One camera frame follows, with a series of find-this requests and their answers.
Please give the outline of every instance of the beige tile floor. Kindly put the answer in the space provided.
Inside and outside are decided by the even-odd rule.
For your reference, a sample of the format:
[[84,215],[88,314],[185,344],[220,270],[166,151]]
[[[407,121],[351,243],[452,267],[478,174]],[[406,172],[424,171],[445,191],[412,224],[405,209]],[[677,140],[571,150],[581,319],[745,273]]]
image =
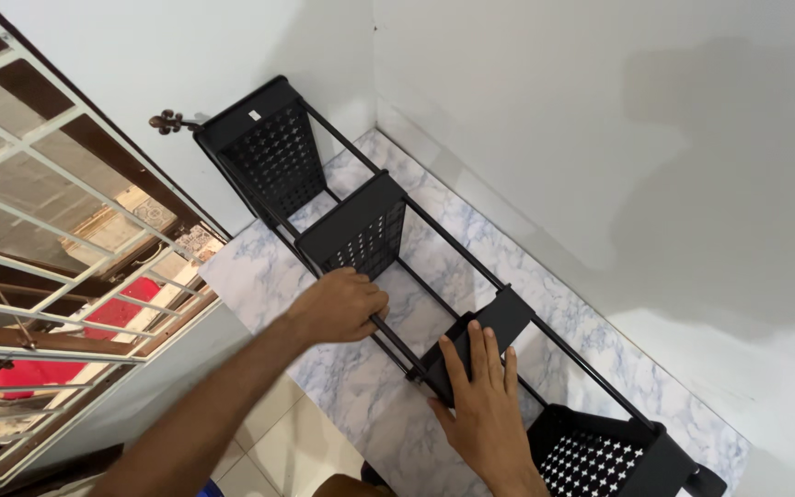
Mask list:
[[360,477],[364,458],[282,375],[256,405],[212,478],[225,497],[311,497],[331,475]]

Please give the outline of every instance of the white wall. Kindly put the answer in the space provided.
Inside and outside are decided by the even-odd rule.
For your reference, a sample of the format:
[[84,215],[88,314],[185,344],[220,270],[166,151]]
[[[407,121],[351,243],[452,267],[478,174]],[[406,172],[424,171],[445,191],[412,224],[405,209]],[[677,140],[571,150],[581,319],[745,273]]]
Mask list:
[[[150,117],[203,121],[284,74],[350,139],[374,124],[369,0],[0,0],[0,12],[232,234],[253,216],[191,133],[161,136]],[[324,160],[341,150],[319,147]]]
[[221,302],[184,330],[159,356],[114,389],[95,409],[33,461],[41,468],[143,434],[168,407],[250,339]]
[[795,2],[374,3],[378,126],[795,495]]

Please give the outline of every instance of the brown wall hook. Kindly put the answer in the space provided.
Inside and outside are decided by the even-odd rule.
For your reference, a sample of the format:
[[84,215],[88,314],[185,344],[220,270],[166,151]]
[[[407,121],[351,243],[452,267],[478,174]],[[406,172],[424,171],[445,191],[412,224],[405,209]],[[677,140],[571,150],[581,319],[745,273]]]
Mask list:
[[183,126],[189,131],[201,131],[204,127],[200,124],[183,122],[183,114],[177,112],[174,114],[173,110],[166,109],[161,111],[160,116],[153,116],[149,118],[149,126],[157,127],[158,132],[161,134],[168,134],[171,131],[176,133]]

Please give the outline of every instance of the marble-patterned surface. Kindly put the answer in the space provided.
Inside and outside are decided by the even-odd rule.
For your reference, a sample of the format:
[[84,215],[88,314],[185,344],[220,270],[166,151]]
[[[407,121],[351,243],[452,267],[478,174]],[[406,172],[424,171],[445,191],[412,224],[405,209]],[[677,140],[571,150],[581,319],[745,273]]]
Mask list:
[[[731,493],[750,447],[744,438],[381,133],[371,130],[356,145],[388,169],[480,262],[511,283],[641,411],[664,423],[693,459],[726,479]],[[325,173],[341,198],[371,176],[349,152],[327,164]],[[301,231],[334,205],[328,196],[318,196],[292,221]],[[459,313],[479,309],[495,295],[486,279],[409,209],[401,254]],[[315,280],[261,222],[239,234],[202,266],[200,274],[252,333]],[[376,283],[391,297],[388,323],[417,354],[449,327],[449,314],[400,266],[392,265]],[[629,416],[534,326],[524,330],[514,346],[521,376],[546,401],[603,416]],[[489,494],[447,444],[425,403],[426,392],[404,380],[372,341],[315,347],[288,372],[399,495]],[[539,407],[527,395],[521,403],[528,425]]]

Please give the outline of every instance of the hand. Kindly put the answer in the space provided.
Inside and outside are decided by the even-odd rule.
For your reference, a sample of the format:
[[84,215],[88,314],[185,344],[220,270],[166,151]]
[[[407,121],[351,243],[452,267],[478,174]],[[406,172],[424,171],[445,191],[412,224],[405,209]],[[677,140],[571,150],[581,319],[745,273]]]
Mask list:
[[514,347],[499,360],[492,328],[468,324],[472,380],[446,336],[440,339],[449,382],[456,399],[456,416],[441,401],[428,399],[443,426],[449,445],[483,479],[496,497],[548,496],[533,464],[517,400],[517,356]]
[[385,319],[389,295],[366,274],[347,267],[328,272],[303,292],[284,313],[309,347],[317,343],[358,341],[376,331],[369,317]]

